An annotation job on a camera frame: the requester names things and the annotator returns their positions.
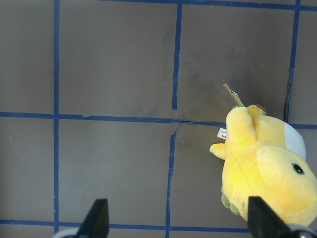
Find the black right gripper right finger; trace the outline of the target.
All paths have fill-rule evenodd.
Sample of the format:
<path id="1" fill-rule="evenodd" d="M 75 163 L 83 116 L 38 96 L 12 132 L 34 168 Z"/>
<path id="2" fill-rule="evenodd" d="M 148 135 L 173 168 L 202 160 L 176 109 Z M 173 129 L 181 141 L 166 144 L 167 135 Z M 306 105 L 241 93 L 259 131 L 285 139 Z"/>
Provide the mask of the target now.
<path id="1" fill-rule="evenodd" d="M 254 238 L 289 238 L 290 228 L 259 196 L 248 199 L 248 229 Z"/>

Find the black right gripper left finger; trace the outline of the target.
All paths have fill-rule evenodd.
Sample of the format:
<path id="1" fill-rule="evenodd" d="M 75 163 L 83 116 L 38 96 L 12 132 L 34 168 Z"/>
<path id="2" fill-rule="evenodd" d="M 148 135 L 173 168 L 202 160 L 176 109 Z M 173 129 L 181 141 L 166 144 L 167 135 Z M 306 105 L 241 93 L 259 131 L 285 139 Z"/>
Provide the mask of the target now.
<path id="1" fill-rule="evenodd" d="M 107 199 L 96 199 L 78 232 L 78 238 L 106 238 L 109 233 Z"/>

